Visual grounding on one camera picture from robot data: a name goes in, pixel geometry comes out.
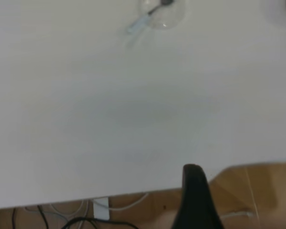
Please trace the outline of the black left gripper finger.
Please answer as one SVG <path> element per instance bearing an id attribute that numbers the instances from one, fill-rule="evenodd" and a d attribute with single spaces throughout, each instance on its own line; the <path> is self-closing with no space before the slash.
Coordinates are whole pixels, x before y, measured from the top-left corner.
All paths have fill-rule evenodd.
<path id="1" fill-rule="evenodd" d="M 173 222 L 174 229 L 222 229 L 203 169 L 183 167 L 182 200 Z"/>

